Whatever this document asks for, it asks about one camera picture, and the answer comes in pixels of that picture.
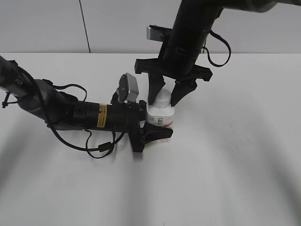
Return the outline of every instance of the white table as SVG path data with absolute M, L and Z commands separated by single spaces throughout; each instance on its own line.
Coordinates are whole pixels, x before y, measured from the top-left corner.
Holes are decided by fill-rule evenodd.
M 109 103 L 139 54 L 1 54 L 34 78 L 77 83 Z M 217 62 L 226 55 L 213 55 Z M 171 144 L 103 160 L 61 144 L 17 105 L 0 109 L 1 226 L 301 224 L 301 55 L 233 55 L 177 106 Z M 209 66 L 206 56 L 199 65 Z M 147 75 L 137 75 L 146 99 Z M 174 81 L 166 79 L 172 90 Z M 81 90 L 69 93 L 83 97 Z M 0 100 L 5 93 L 0 92 Z M 86 132 L 60 132 L 83 146 Z M 91 145 L 111 140 L 95 132 Z

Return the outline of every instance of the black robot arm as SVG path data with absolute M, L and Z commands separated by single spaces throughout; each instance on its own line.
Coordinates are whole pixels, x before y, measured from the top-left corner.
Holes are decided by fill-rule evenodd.
M 197 79 L 211 79 L 211 70 L 195 62 L 225 8 L 262 13 L 277 3 L 301 5 L 301 0 L 182 0 L 172 29 L 149 26 L 147 38 L 163 42 L 158 58 L 137 59 L 135 64 L 137 74 L 148 73 L 149 104 L 165 85 L 163 76 L 175 79 L 172 106 L 197 88 Z
M 128 133 L 133 151 L 142 152 L 146 143 L 169 138 L 173 133 L 172 129 L 147 122 L 140 128 L 140 122 L 145 121 L 146 102 L 136 103 L 138 85 L 136 78 L 128 73 L 121 77 L 111 105 L 101 105 L 79 101 L 72 95 L 57 91 L 60 88 L 51 81 L 35 80 L 15 61 L 7 61 L 0 56 L 0 88 L 7 92 L 3 108 L 9 104 L 9 95 L 14 95 L 17 101 L 13 103 L 43 119 L 62 143 L 80 151 L 112 152 L 114 145 Z M 89 149 L 69 144 L 57 133 L 57 130 L 89 129 L 121 132 L 121 135 L 113 142 Z
M 165 85 L 163 76 L 176 81 L 172 106 L 197 88 L 197 79 L 211 79 L 211 70 L 197 66 L 195 62 L 209 33 L 222 40 L 211 28 L 223 9 L 266 12 L 280 2 L 301 5 L 301 0 L 182 0 L 172 29 L 158 26 L 148 28 L 148 39 L 163 42 L 158 58 L 137 60 L 135 64 L 136 73 L 149 75 L 149 104 L 153 104 Z M 100 105 L 79 101 L 72 95 L 57 91 L 63 87 L 54 86 L 48 80 L 35 80 L 15 61 L 0 57 L 0 88 L 7 92 L 3 107 L 11 103 L 18 104 L 25 111 L 45 120 L 62 143 L 89 154 L 92 151 L 112 152 L 125 133 L 129 135 L 134 152 L 142 152 L 146 143 L 169 138 L 173 133 L 172 129 L 156 127 L 147 122 L 140 128 L 140 122 L 145 120 L 146 102 L 136 103 L 138 86 L 135 77 L 128 73 L 121 77 L 111 105 Z M 9 95 L 14 95 L 17 101 L 8 102 Z M 97 148 L 88 148 L 86 142 L 86 147 L 78 147 L 66 142 L 57 132 L 89 129 L 111 131 L 113 142 Z M 116 140 L 115 132 L 121 132 Z

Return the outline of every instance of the gray wall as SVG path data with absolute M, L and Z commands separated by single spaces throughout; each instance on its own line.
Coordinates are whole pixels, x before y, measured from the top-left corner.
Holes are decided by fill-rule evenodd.
M 81 0 L 93 53 L 156 53 L 149 24 L 172 27 L 181 0 Z M 236 53 L 301 53 L 301 7 L 265 14 L 225 10 L 213 30 Z M 0 52 L 87 53 L 78 0 L 1 0 Z M 209 38 L 212 52 L 227 49 Z

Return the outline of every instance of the plastic bottle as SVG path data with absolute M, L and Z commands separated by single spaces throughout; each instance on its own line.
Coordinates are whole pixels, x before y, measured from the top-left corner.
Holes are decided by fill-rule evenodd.
M 173 128 L 174 107 L 170 105 L 171 93 L 162 89 L 153 105 L 147 104 L 146 121 L 155 126 Z M 154 141 L 153 143 L 170 143 L 170 138 Z

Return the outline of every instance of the warning sticker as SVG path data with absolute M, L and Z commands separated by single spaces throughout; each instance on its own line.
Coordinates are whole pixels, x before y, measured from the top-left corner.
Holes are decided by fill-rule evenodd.
M 108 106 L 107 105 L 99 105 L 99 115 L 98 115 L 98 128 L 104 128 L 105 122 L 107 121 L 107 111 Z

